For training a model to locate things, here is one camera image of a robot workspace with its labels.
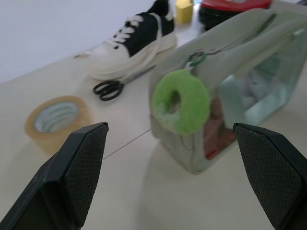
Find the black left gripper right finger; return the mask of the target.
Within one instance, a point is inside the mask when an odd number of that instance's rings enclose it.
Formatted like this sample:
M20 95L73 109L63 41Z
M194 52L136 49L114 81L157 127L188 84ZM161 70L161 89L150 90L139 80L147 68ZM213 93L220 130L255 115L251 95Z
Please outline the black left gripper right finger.
M282 134L235 123L249 183L275 230L307 230L307 158Z

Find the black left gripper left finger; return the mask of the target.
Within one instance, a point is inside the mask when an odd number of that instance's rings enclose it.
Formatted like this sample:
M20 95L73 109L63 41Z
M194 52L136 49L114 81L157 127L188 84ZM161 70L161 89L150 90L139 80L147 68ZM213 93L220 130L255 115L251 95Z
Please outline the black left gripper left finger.
M107 123L72 132L33 176L0 230L80 230L101 171Z

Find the clear grey zipper pouch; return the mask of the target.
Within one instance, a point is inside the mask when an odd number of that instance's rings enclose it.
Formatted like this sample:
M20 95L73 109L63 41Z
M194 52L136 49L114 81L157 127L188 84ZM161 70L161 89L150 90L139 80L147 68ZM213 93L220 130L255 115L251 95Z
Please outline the clear grey zipper pouch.
M161 78L185 69L188 57L206 59L188 70L209 91L210 115L196 132L178 135L152 116L153 135L192 174L214 164L235 142L234 123L257 126L293 95L307 63L307 6L278 2L234 16L180 46L153 71L149 102Z

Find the tan packing tape roll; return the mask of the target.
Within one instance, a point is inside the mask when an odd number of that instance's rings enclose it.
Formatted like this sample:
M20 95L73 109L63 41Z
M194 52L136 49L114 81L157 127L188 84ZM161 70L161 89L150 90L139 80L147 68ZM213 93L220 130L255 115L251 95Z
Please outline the tan packing tape roll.
M69 95L39 105L28 116L24 131L43 152L54 155L72 132L92 123L84 100Z

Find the green carabiner clip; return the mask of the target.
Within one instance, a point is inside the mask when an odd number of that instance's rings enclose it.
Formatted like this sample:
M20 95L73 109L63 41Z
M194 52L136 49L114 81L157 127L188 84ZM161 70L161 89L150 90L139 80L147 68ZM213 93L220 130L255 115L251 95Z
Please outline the green carabiner clip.
M202 63L206 59L207 55L204 52L192 53L185 64L185 69L192 70L194 67Z

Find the black and white sneaker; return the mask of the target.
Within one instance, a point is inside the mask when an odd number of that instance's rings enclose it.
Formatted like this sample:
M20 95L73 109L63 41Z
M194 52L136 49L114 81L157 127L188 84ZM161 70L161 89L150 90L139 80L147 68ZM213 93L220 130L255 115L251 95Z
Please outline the black and white sneaker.
M90 51L87 70L97 80L125 78L176 44L169 0L155 0L149 10L129 17L111 38Z

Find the black basket with red lid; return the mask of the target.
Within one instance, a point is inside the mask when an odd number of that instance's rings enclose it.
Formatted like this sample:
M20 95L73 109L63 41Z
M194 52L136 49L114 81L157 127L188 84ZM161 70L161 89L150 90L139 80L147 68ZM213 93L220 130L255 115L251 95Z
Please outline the black basket with red lid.
M242 12L252 9L268 9L273 0L202 0L199 21L208 31Z

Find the yellow box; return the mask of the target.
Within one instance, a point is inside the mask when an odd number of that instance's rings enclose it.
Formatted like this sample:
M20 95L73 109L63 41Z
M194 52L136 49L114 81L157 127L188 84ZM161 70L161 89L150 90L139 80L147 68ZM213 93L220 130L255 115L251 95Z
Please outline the yellow box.
M193 0L176 0L176 20L178 24L186 24L192 21Z

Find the black handled scissors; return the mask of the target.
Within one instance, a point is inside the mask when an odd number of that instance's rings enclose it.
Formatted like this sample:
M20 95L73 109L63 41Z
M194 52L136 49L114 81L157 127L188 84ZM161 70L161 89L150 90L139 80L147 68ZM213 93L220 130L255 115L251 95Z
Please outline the black handled scissors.
M138 79L139 77L143 76L144 74L148 73L149 71L153 70L154 66L148 67L142 70L139 73L135 73L132 76L124 79L124 80L107 80L101 82L93 87L93 93L99 96L101 101L111 101L118 97L127 83Z

